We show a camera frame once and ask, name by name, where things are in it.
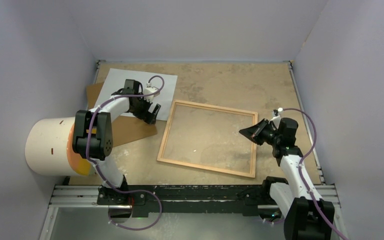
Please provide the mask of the wooden picture frame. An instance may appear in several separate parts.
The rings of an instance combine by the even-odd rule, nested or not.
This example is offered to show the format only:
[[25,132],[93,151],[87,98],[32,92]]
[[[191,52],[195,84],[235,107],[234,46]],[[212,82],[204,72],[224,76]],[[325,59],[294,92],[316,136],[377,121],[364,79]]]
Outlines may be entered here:
[[257,146],[239,131],[257,121],[258,113],[255,111],[174,100],[156,160],[254,178]]

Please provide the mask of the brown backing board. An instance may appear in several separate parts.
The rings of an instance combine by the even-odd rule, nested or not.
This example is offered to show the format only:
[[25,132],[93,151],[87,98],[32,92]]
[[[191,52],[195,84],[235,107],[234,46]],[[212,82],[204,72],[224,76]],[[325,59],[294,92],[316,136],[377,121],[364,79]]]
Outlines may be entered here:
[[[96,83],[85,88],[88,109],[92,109],[97,103],[103,84],[103,82]],[[157,133],[155,125],[146,124],[136,117],[119,116],[112,123],[113,147],[151,137]]]

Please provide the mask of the printed photo sheet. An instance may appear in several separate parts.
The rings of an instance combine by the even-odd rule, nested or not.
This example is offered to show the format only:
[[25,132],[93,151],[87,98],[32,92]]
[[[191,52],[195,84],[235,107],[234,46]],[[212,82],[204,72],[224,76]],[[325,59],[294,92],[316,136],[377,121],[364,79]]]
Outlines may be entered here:
[[164,79],[164,86],[159,95],[153,99],[150,110],[153,111],[155,106],[159,104],[160,110],[156,119],[167,121],[178,79],[176,75],[111,68],[105,81],[103,82],[103,86],[99,92],[97,100],[91,105],[91,108],[97,107],[99,104],[108,100],[113,92],[123,88],[126,79],[139,81],[142,83],[143,87],[146,87],[147,82],[153,76],[161,76]]

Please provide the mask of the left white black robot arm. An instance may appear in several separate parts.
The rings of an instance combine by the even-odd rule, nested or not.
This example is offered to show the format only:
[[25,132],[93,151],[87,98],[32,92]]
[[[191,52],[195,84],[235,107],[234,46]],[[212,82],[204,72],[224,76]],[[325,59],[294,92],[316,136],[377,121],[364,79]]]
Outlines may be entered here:
[[103,181],[102,186],[111,189],[110,199],[118,205],[128,201],[131,191],[125,176],[117,171],[115,161],[110,158],[114,143],[112,123],[124,113],[148,125],[156,123],[161,106],[156,104],[153,110],[150,108],[164,87],[153,86],[154,79],[156,76],[146,85],[127,79],[106,101],[90,110],[79,110],[74,117],[72,150],[92,165]]

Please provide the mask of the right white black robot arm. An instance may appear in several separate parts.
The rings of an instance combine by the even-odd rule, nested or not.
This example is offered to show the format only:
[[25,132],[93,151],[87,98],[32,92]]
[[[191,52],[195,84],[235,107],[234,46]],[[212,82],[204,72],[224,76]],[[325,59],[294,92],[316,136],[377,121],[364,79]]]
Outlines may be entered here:
[[283,233],[287,240],[329,240],[335,207],[323,199],[306,170],[304,155],[296,145],[299,124],[288,117],[263,119],[239,130],[256,145],[268,144],[285,175],[261,189],[260,196],[268,204],[276,202],[284,217]]

